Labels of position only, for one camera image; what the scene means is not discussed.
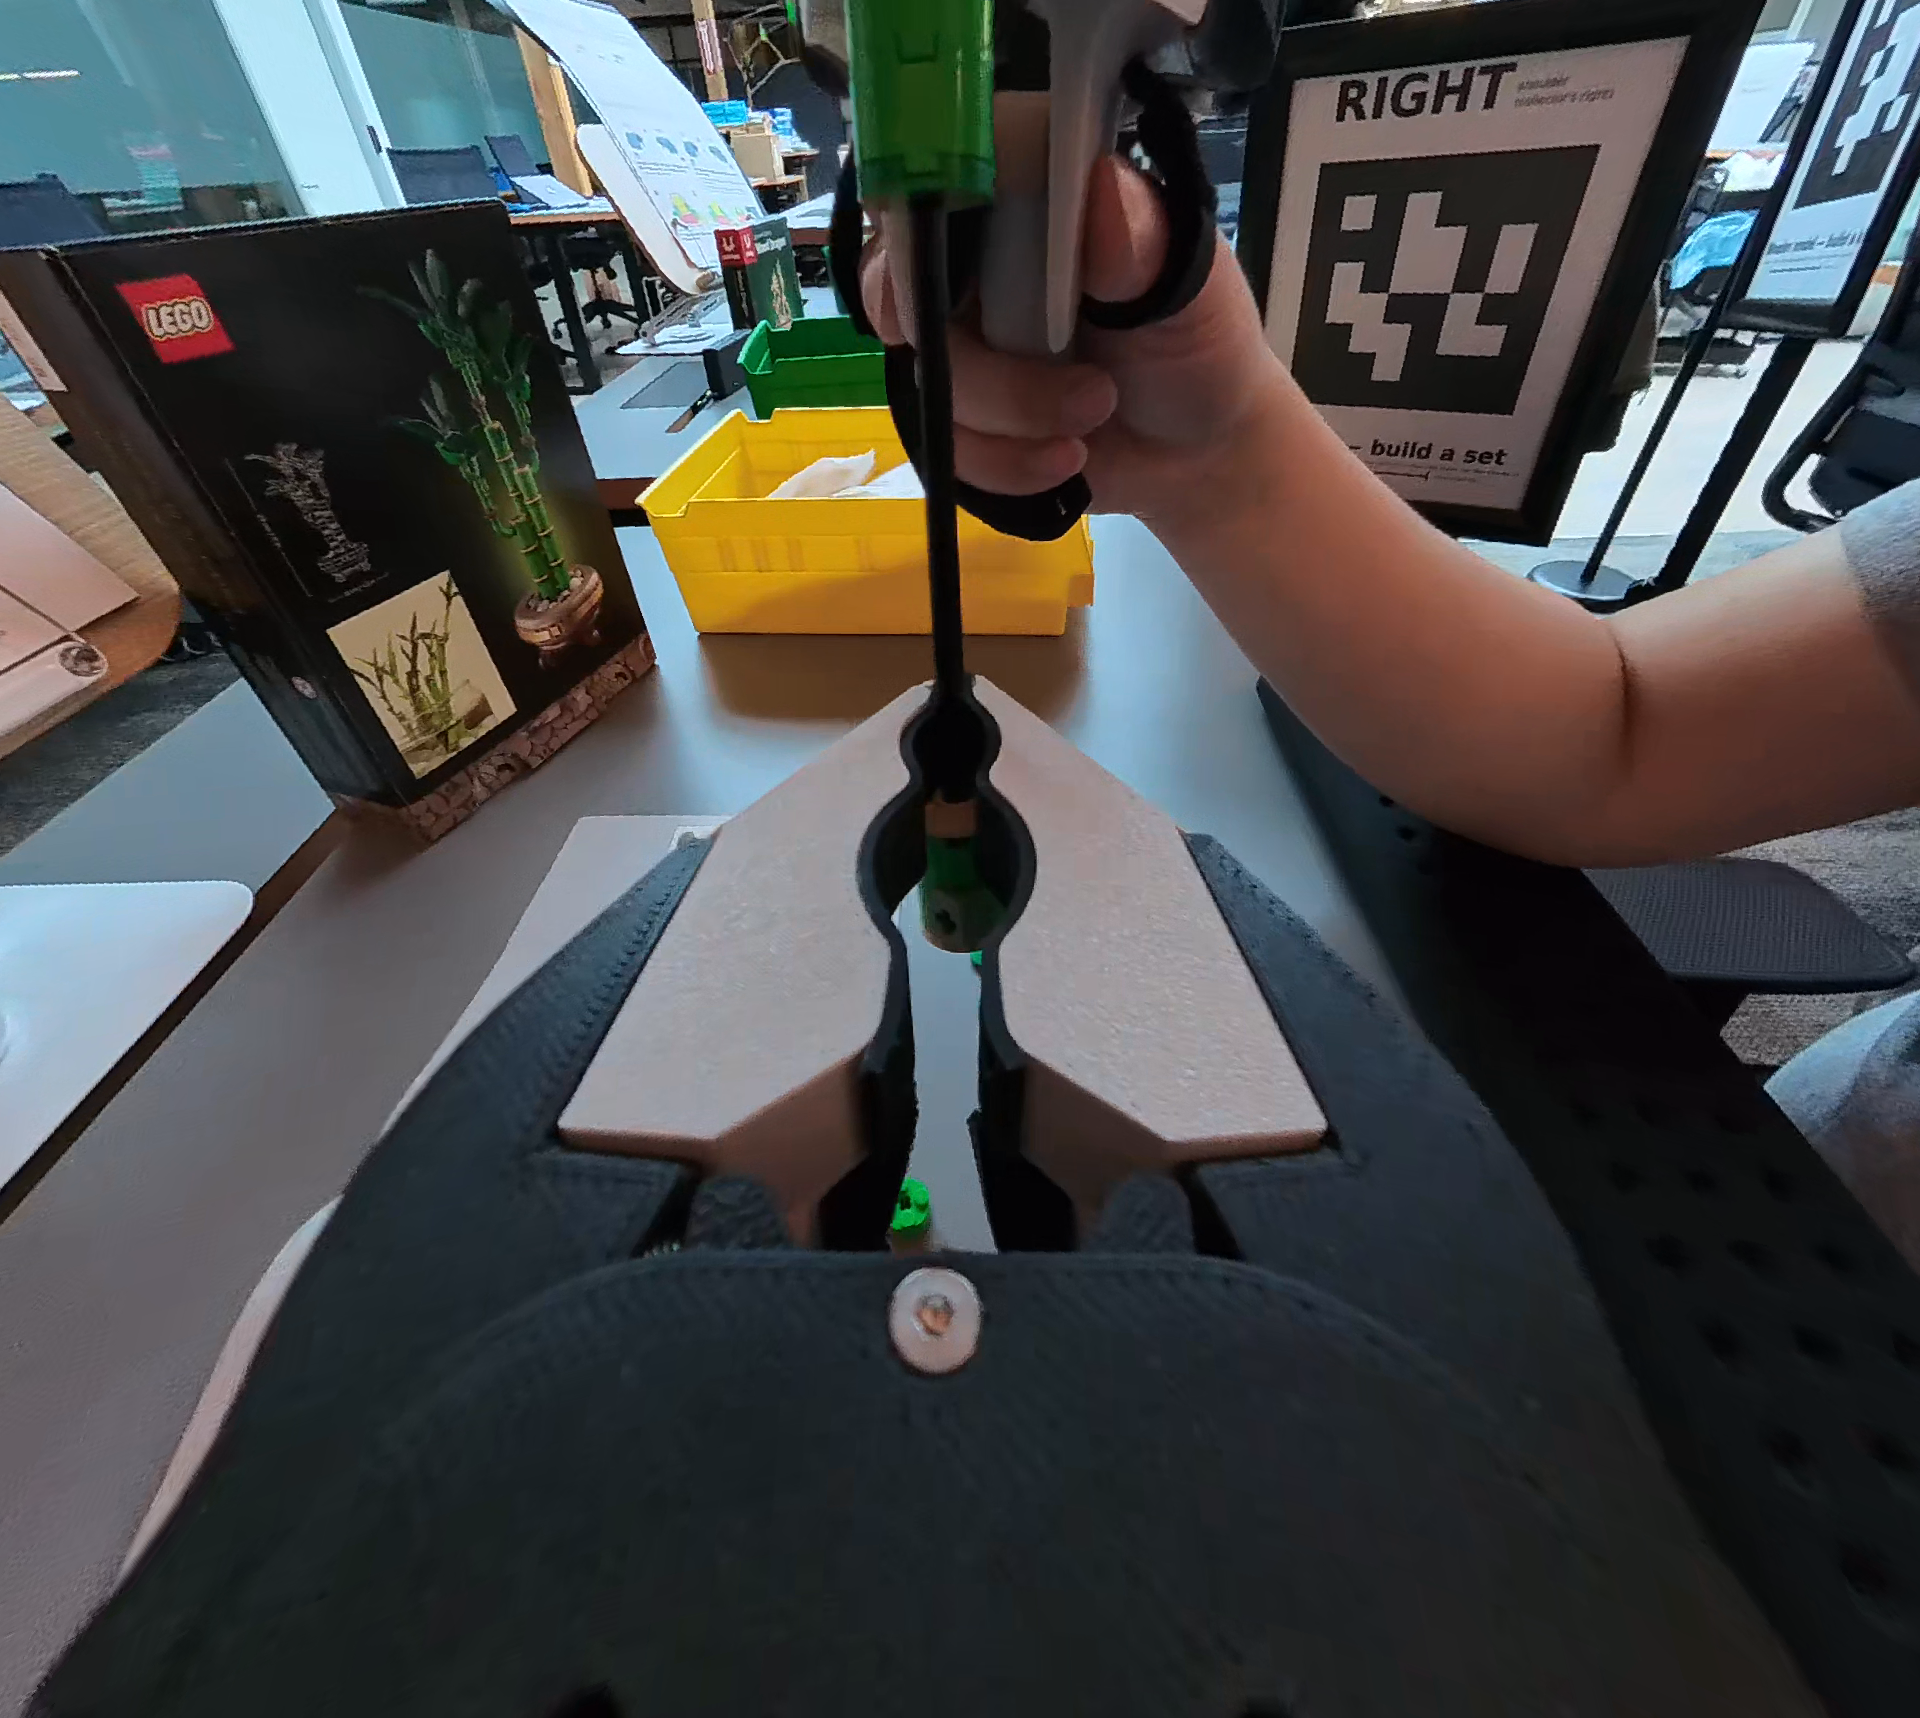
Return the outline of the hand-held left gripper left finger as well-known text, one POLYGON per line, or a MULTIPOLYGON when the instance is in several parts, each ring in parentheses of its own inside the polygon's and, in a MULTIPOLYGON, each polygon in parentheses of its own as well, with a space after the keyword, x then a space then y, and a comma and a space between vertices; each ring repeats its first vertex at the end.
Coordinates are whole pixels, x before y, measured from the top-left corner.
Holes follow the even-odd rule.
POLYGON ((859 845, 907 786, 911 686, 710 841, 558 1120, 561 1145, 753 1178, 792 1241, 870 1153, 858 1072, 897 930, 858 891, 859 845))

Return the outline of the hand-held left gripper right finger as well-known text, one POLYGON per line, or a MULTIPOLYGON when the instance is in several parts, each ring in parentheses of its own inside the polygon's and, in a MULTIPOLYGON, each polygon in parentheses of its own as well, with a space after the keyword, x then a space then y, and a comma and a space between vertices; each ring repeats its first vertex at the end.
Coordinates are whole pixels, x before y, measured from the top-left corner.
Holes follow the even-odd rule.
POLYGON ((1016 866, 974 1114, 996 1249, 1073 1249, 1140 1176, 1321 1150, 1329 1117, 1187 831, 990 680, 974 697, 1016 866))

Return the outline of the small green tan cylinder brick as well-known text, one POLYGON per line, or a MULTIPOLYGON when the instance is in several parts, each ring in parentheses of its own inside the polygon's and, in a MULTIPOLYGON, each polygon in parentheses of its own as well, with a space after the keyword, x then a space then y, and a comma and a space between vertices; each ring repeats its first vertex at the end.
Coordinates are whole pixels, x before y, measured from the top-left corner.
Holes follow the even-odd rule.
POLYGON ((923 802, 923 873, 918 888, 921 934, 929 947, 979 962, 996 934, 1006 898, 989 878, 983 816, 974 798, 923 802))

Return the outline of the black axle rod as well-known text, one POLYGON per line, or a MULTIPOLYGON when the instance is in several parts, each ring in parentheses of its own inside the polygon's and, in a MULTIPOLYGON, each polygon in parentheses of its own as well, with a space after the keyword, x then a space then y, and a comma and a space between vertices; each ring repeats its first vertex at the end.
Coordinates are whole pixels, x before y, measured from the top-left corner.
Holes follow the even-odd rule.
POLYGON ((916 390, 921 410, 921 487, 933 625, 929 724, 918 739, 923 781, 943 803, 974 798, 976 739, 962 646, 962 573, 957 562, 957 475, 950 365, 947 199, 907 204, 916 304, 916 390))

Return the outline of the person's right forearm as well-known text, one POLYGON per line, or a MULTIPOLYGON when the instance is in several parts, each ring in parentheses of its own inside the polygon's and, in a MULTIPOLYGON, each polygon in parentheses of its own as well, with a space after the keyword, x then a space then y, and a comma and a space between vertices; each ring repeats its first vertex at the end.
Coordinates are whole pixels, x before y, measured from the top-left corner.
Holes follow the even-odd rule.
POLYGON ((1918 806, 1918 690, 1839 528, 1590 616, 1440 535, 1316 414, 1269 489, 1166 549, 1269 690, 1422 819, 1635 869, 1918 806))

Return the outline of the person's right hand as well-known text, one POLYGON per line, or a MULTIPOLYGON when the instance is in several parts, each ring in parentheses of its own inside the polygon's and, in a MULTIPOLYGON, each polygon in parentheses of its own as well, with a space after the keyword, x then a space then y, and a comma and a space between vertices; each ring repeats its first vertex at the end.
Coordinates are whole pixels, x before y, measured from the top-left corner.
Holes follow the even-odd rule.
MULTIPOLYGON (((1172 252, 1162 184, 1108 158, 1091 173, 1082 224, 1091 301, 1144 300, 1172 252)), ((1268 350, 1233 248, 1216 229, 1202 244, 1205 280, 1182 312, 1133 330, 1082 312, 1069 356, 1003 356, 985 344, 976 304, 951 304, 943 336, 954 489, 1036 503, 1082 480, 1088 509, 1205 531, 1269 489, 1290 439, 1325 439, 1268 350)), ((907 277, 907 226, 882 226, 862 255, 859 287, 877 336, 918 357, 929 293, 907 277)))

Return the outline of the black framed marker sign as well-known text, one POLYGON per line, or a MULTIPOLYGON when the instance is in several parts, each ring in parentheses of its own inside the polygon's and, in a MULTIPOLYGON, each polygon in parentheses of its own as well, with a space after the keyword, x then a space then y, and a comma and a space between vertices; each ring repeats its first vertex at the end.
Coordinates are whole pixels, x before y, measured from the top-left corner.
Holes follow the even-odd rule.
POLYGON ((1364 471, 1546 548, 1768 0, 1496 0, 1286 32, 1236 252, 1364 471))
POLYGON ((1657 576, 1680 588, 1821 342, 1857 321, 1918 184, 1918 0, 1849 0, 1783 169, 1723 290, 1719 321, 1775 350, 1657 576))

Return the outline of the booklet on tilted board stand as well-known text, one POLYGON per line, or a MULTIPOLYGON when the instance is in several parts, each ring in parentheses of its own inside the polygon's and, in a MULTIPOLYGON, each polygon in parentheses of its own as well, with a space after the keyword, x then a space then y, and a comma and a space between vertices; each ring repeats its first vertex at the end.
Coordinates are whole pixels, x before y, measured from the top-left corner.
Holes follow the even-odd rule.
POLYGON ((575 139, 656 273, 697 296, 720 287, 720 229, 766 218, 731 145, 643 35, 591 0, 496 0, 594 109, 575 139))

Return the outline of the small dark printed box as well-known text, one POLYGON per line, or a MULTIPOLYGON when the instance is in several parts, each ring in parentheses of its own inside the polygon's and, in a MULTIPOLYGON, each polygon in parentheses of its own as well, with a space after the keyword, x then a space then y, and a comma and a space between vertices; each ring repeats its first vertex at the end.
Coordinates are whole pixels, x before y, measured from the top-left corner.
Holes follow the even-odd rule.
POLYGON ((808 317, 784 216, 718 226, 711 244, 738 333, 753 333, 759 323, 788 330, 808 317))

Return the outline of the single yellow plastic bin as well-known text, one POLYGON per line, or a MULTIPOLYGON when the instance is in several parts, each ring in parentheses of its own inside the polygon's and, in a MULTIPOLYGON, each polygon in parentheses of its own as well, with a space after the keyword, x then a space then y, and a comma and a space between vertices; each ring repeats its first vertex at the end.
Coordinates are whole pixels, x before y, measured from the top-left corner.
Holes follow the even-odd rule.
POLYGON ((907 462, 886 409, 731 414, 639 509, 706 636, 923 636, 923 503, 769 503, 817 459, 907 462))

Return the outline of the white plastic bag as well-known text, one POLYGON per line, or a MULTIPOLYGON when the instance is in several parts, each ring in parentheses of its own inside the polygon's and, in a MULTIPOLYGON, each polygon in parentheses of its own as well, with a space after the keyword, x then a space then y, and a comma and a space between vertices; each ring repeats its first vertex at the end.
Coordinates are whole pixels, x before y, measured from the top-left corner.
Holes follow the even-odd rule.
POLYGON ((877 452, 817 459, 788 475, 766 494, 769 503, 921 503, 923 487, 914 463, 880 470, 877 452))

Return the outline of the black mesh office chair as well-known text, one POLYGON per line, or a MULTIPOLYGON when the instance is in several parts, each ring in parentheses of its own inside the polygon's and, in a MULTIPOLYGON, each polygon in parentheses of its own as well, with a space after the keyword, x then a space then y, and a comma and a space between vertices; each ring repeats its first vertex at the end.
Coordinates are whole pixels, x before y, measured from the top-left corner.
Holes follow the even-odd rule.
POLYGON ((1519 1150, 1667 1464, 1832 1717, 1918 1712, 1918 1276, 1581 872, 1258 703, 1406 1010, 1519 1150))

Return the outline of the white table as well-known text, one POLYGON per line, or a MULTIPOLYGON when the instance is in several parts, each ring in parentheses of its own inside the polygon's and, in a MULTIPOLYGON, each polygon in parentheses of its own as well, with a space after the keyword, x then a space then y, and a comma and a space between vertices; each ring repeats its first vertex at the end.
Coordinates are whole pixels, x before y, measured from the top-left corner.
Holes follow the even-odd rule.
POLYGON ((4 888, 4 1185, 248 920, 237 883, 4 888))

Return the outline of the black printed set box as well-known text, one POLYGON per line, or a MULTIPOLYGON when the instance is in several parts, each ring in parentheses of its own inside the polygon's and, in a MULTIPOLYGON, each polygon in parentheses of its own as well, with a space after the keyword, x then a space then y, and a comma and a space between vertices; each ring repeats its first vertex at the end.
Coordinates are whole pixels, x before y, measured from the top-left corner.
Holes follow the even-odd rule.
POLYGON ((7 248, 4 333, 333 803, 442 841, 656 667, 503 204, 7 248))

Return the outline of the grey trousers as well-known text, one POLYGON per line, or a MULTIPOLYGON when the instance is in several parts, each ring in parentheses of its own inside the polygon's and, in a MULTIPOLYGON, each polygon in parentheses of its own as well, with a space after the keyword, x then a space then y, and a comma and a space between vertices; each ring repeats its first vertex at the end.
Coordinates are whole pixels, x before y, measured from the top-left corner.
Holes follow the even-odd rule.
POLYGON ((1823 1036, 1768 1093, 1918 1269, 1918 993, 1823 1036))

